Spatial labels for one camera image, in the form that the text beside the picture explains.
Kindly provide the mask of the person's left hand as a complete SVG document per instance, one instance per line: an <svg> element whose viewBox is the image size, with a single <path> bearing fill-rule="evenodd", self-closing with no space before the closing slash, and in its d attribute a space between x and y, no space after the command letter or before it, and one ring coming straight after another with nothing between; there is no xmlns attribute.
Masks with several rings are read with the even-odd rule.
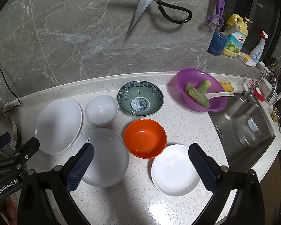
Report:
<svg viewBox="0 0 281 225"><path fill-rule="evenodd" d="M6 198L0 214L7 224L17 225L18 210L11 196Z"/></svg>

